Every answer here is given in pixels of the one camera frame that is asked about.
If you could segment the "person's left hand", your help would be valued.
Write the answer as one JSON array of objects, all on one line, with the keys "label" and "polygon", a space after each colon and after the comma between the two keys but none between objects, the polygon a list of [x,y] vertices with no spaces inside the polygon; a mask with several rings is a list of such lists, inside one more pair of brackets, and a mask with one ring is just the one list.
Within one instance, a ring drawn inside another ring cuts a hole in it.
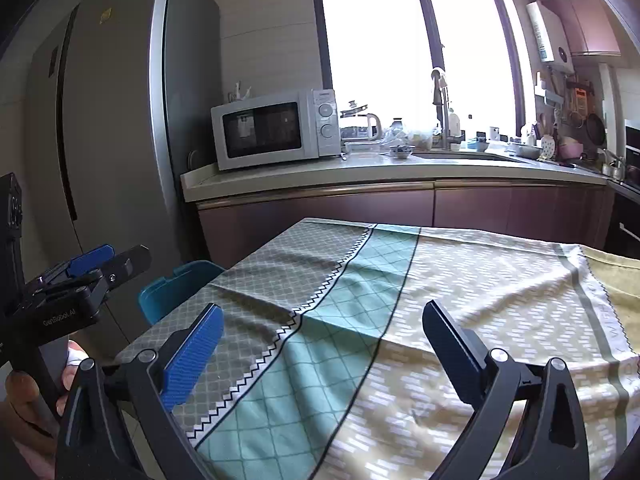
[{"label": "person's left hand", "polygon": [[43,356],[28,344],[9,353],[12,372],[1,402],[1,477],[53,479],[60,418],[70,387],[87,352],[73,339],[49,344]]}]

